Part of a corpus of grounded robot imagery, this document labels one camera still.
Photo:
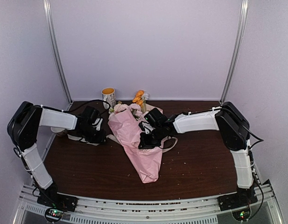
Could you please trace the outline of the pink wrapping paper sheet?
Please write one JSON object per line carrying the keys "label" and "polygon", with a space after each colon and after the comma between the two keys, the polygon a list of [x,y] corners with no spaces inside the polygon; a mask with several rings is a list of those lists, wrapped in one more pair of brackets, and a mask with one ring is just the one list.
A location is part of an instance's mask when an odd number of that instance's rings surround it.
{"label": "pink wrapping paper sheet", "polygon": [[111,116],[108,125],[114,135],[122,144],[126,155],[137,171],[143,183],[155,182],[159,178],[162,161],[162,150],[158,147],[153,149],[138,149],[140,133],[142,130],[139,123],[143,116],[136,120],[129,111],[124,111]]}

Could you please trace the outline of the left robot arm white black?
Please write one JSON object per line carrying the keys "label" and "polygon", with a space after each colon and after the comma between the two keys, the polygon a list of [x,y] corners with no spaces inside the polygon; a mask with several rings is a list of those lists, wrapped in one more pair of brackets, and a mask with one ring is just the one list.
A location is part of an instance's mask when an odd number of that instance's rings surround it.
{"label": "left robot arm white black", "polygon": [[44,201],[51,207],[61,204],[57,185],[46,170],[37,149],[38,129],[41,126],[73,132],[72,136],[83,143],[99,145],[106,141],[106,131],[102,129],[103,118],[94,107],[87,106],[84,111],[74,115],[28,101],[21,103],[7,125],[7,133],[14,144],[14,152],[21,158],[26,171],[31,174]]}

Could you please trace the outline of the beige printed ribbon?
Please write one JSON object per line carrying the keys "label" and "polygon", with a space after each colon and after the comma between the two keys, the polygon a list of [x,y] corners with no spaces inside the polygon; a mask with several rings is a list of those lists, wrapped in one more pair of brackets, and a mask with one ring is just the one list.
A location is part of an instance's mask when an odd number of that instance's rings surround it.
{"label": "beige printed ribbon", "polygon": [[[93,146],[98,146],[99,144],[105,143],[106,139],[110,139],[110,140],[118,143],[119,145],[122,145],[120,143],[120,141],[112,134],[109,134],[109,135],[103,137],[102,140],[100,138],[96,139],[96,138],[92,138],[92,137],[85,137],[83,135],[75,136],[75,135],[70,134],[70,133],[67,134],[67,137],[70,140],[82,142],[82,143],[93,145]],[[171,144],[166,147],[165,142],[170,141],[170,140],[173,140],[173,142],[171,142]],[[161,149],[163,153],[166,153],[169,150],[173,149],[176,146],[177,142],[178,142],[178,138],[176,138],[176,137],[166,137],[165,139],[163,139],[161,141],[161,145],[158,146],[158,148]]]}

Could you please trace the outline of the white patterned mug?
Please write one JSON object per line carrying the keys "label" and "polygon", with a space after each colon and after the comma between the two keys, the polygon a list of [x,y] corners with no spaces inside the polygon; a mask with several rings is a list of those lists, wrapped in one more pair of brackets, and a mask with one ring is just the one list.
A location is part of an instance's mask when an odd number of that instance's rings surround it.
{"label": "white patterned mug", "polygon": [[104,88],[102,90],[103,106],[105,109],[114,108],[116,105],[115,89]]}

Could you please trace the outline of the orange fake flower stem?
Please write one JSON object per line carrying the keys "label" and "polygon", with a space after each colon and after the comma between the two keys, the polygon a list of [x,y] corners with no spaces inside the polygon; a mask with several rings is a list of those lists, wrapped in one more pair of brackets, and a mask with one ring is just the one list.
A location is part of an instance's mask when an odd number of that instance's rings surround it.
{"label": "orange fake flower stem", "polygon": [[144,104],[145,104],[145,99],[143,98],[144,93],[145,92],[143,90],[137,91],[135,97],[132,100],[132,102],[134,104],[138,104],[142,110],[144,110]]}

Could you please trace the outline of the white fake flower stem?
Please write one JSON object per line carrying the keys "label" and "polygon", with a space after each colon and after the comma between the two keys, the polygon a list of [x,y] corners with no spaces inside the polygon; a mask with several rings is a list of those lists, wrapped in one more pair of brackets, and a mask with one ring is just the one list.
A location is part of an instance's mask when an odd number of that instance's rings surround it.
{"label": "white fake flower stem", "polygon": [[147,93],[147,92],[144,92],[144,94],[142,95],[142,100],[145,100],[145,101],[147,101],[147,100],[149,100],[149,97],[150,97],[150,95]]}

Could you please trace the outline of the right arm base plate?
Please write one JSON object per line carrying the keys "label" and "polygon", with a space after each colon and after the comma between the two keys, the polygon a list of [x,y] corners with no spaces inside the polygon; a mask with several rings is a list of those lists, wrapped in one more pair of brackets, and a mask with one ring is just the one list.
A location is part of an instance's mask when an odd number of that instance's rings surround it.
{"label": "right arm base plate", "polygon": [[241,207],[246,207],[256,203],[258,198],[256,195],[248,193],[234,193],[218,197],[218,204],[221,211],[234,210]]}

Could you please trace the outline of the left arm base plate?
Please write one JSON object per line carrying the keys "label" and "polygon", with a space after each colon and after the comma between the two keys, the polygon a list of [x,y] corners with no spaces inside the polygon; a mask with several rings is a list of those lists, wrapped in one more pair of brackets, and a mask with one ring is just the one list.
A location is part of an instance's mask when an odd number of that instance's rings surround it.
{"label": "left arm base plate", "polygon": [[37,198],[37,203],[47,207],[56,208],[63,211],[74,212],[77,206],[78,198],[74,196],[67,196],[58,194],[57,199],[52,201],[46,196],[40,195]]}

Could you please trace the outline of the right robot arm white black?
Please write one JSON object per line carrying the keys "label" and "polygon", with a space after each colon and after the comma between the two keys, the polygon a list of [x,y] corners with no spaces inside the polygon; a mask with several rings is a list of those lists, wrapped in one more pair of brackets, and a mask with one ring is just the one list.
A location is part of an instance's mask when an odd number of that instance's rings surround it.
{"label": "right robot arm white black", "polygon": [[144,116],[152,127],[149,133],[140,134],[139,149],[159,147],[165,138],[178,134],[194,137],[183,144],[185,149],[205,151],[214,161],[215,153],[226,148],[234,161],[237,176],[236,192],[232,194],[238,206],[245,205],[254,194],[253,156],[249,123],[241,112],[231,103],[195,113],[180,113],[166,117],[158,109],[152,109]]}

